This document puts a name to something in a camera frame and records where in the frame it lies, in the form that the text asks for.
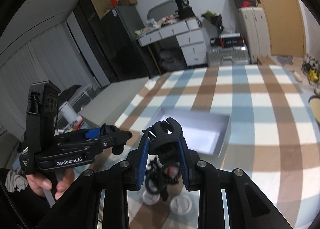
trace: black sleeve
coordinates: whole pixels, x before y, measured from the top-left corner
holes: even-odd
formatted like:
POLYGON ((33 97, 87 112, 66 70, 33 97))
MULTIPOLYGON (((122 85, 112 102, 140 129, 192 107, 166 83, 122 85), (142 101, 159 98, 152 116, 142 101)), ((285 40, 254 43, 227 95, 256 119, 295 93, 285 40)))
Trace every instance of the black sleeve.
MULTIPOLYGON (((8 170, 0 169, 0 179, 5 182, 8 170)), ((9 192, 9 195, 23 218, 30 226, 36 226, 50 210, 44 197, 36 195, 28 186, 25 190, 9 192)))

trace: white suitcase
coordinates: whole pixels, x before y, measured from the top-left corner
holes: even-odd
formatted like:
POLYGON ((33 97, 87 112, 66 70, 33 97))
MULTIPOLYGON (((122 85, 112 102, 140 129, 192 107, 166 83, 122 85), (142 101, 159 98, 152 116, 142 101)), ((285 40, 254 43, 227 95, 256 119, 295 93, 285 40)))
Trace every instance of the white suitcase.
POLYGON ((257 57, 271 55, 269 30, 264 11, 258 7, 247 7, 240 8, 238 12, 251 62, 256 64, 257 57))

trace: white desk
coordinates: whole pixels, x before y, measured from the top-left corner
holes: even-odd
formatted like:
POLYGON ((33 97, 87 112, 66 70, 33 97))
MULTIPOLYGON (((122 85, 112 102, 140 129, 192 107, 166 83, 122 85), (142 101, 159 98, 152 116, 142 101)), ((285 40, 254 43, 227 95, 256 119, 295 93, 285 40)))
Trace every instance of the white desk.
POLYGON ((198 25, 195 17, 162 27, 142 36, 138 41, 143 47, 172 36, 177 38, 187 66, 207 63, 205 53, 210 46, 209 37, 206 29, 198 25))

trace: blue gripper pad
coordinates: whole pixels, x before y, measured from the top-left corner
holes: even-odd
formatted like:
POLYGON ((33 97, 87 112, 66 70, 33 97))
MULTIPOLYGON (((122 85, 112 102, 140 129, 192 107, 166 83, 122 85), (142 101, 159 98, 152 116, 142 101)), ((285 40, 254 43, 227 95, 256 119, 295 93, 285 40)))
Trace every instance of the blue gripper pad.
POLYGON ((186 189, 188 190, 188 188, 189 188, 189 168, 188 168, 188 165, 186 162, 186 157, 184 156, 181 138, 178 139, 178 143, 179 143, 179 163, 180 163, 182 181, 183 181, 183 184, 185 185, 186 189))
POLYGON ((88 131, 85 136, 87 139, 93 139, 99 137, 100 128, 97 129, 91 129, 88 131))
POLYGON ((143 149, 141 152, 141 158, 138 166, 138 179, 137 179, 137 188, 138 190, 141 189, 141 186, 143 184, 144 175, 146 173, 146 167, 147 167, 147 161, 148 161, 148 151, 150 146, 150 140, 149 138, 146 138, 143 149))

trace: ceiling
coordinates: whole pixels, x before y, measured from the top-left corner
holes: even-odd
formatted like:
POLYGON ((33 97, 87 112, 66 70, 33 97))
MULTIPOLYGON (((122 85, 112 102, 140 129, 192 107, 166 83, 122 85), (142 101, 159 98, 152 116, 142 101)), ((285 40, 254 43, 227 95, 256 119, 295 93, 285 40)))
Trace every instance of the ceiling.
POLYGON ((67 19, 78 0, 26 0, 0 37, 0 66, 28 40, 67 19))

